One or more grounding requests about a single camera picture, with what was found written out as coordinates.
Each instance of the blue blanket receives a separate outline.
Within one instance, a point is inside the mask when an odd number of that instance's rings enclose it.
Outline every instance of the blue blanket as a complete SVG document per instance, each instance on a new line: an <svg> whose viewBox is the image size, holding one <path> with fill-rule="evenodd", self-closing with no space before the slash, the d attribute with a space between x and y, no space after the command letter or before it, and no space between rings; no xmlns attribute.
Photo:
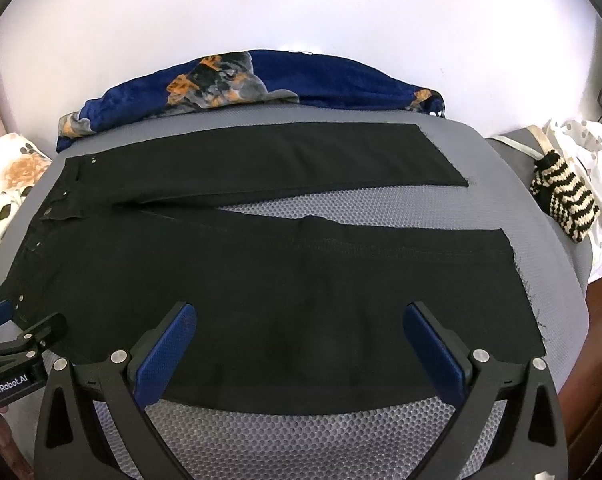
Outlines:
<svg viewBox="0 0 602 480"><path fill-rule="evenodd" d="M444 117L441 95L343 57L251 50L195 59L132 79L59 120L56 151L142 119L226 105L288 102L345 110L406 109Z"/></svg>

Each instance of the wooden furniture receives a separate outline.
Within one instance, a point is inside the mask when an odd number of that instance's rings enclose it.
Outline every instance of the wooden furniture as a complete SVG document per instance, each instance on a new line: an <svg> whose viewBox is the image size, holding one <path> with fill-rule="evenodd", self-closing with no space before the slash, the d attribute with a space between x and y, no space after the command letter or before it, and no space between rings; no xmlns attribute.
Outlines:
<svg viewBox="0 0 602 480"><path fill-rule="evenodd" d="M590 330L559 394L570 454L570 480L580 478L602 443L602 278L588 286Z"/></svg>

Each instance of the strap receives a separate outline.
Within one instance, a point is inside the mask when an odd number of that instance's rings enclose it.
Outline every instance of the strap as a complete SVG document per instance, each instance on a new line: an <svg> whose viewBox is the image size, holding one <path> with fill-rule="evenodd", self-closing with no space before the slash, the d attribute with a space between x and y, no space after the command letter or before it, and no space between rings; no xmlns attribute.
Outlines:
<svg viewBox="0 0 602 480"><path fill-rule="evenodd" d="M539 143L539 146L543 150L543 153L549 153L554 149L554 146L552 146L550 139L547 138L547 135L545 135L542 129L540 129L538 126L528 126L527 129L530 131L530 133L532 133L532 135L536 139L536 142Z"/></svg>
<svg viewBox="0 0 602 480"><path fill-rule="evenodd" d="M531 156L534 160L541 160L543 158L543 155L541 153L530 148L529 146L521 144L520 142L516 142L516 140L512 140L509 137L497 135L497 136L490 137L490 138L494 139L494 140L498 140L499 142L502 142L503 144L507 144L510 148L514 148L515 150L523 152L526 155Z"/></svg>

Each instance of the black and white striped fabric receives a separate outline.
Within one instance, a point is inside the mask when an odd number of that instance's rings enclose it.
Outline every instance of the black and white striped fabric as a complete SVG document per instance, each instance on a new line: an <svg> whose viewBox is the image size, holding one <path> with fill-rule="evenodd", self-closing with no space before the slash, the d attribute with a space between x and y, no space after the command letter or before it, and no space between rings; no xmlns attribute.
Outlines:
<svg viewBox="0 0 602 480"><path fill-rule="evenodd" d="M565 234L580 242L599 215L593 193L555 150L535 163L530 191L541 209Z"/></svg>

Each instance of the black pants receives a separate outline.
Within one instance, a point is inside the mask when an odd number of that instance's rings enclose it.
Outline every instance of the black pants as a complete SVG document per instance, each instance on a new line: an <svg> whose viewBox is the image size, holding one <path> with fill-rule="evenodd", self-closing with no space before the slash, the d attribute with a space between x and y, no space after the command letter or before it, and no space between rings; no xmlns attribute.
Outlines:
<svg viewBox="0 0 602 480"><path fill-rule="evenodd" d="M219 162L203 135L236 156ZM55 350L73 362L129 349L179 300L196 307L199 323L166 397L225 410L352 412L434 395L402 334L402 308L414 300L498 359L545 353L501 231L206 207L352 189L361 178L465 185L417 128L284 124L160 141L69 160L0 289L0 298L23 295L21 327L63 312L70 332ZM245 161L241 142L264 149ZM216 163L188 172L178 160L189 153ZM402 163L410 157L421 163ZM428 157L433 164L422 163Z"/></svg>

